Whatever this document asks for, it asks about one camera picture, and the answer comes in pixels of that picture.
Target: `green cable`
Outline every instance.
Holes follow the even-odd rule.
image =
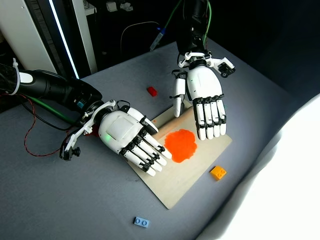
[[[174,15],[175,11],[177,10],[178,6],[180,5],[181,1],[182,1],[182,0],[179,0],[179,2],[175,5],[174,9],[172,10],[170,17],[169,17],[168,21],[166,22],[166,24],[165,24],[165,26],[164,26],[165,29],[166,29],[167,26],[169,25],[169,23],[170,23],[170,21],[171,21],[171,18],[172,18],[172,16]]]
[[[39,99],[37,98],[34,98],[32,96],[27,96],[29,99],[31,99],[32,101],[34,101],[35,103],[41,105],[42,107],[44,107],[45,109],[47,109],[49,112],[55,114],[57,117],[59,117],[60,119],[68,122],[69,124],[73,124],[75,121],[68,118],[67,116],[63,115],[61,112],[55,110],[54,108],[52,108],[51,106],[45,104],[43,101],[40,101]]]
[[[205,35],[204,35],[204,38],[203,38],[203,45],[205,45],[206,40],[207,40],[207,34],[208,34],[208,31],[209,31],[210,22],[211,22],[211,15],[212,15],[211,5],[210,5],[209,0],[208,0],[208,7],[209,7],[209,21],[208,21],[208,27],[206,28]]]

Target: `yellow lego block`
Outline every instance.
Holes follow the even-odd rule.
[[[224,170],[221,166],[215,166],[210,173],[215,180],[219,181],[227,174],[227,171]]]

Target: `white robotic hand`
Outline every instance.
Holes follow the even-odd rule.
[[[167,164],[163,157],[172,158],[172,154],[151,136],[158,129],[146,116],[129,105],[118,109],[115,101],[110,100],[97,108],[91,119],[71,136],[64,150],[65,160],[70,160],[77,138],[82,133],[91,133],[93,124],[97,123],[100,123],[99,137],[107,147],[151,176],[156,171],[161,172],[162,166]]]
[[[227,116],[221,99],[223,97],[221,84],[213,71],[206,66],[206,61],[203,60],[188,73],[182,71],[175,77],[173,97],[175,117],[178,118],[182,113],[187,91],[189,100],[193,103],[198,138],[205,140],[225,135]]]

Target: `robotic hand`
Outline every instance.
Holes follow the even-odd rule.
[[[175,76],[173,107],[178,118],[182,113],[185,94],[193,103],[194,118],[200,140],[213,139],[225,135],[227,116],[222,101],[224,96],[214,68],[223,78],[227,78],[236,69],[226,58],[212,58],[212,53],[204,48],[208,0],[185,1],[183,19],[177,35],[179,55],[184,60],[177,64],[180,68],[189,68],[189,72],[174,70]]]
[[[77,138],[81,134],[90,134],[94,124],[99,124],[99,137],[107,147],[150,176],[156,171],[161,172],[162,166],[167,164],[163,156],[172,158],[171,153],[151,136],[158,129],[146,116],[129,105],[119,108],[114,100],[110,100],[98,107],[90,120],[71,136],[65,145],[63,159],[79,156],[79,148],[73,149]]]

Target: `zip tie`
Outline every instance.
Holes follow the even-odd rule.
[[[16,86],[15,86],[15,90],[13,91],[13,93],[10,93],[9,95],[15,95],[18,92],[19,86],[20,86],[20,73],[19,73],[19,69],[18,69],[18,63],[16,62],[16,59],[13,58],[13,65],[12,65],[15,70],[16,70]]]

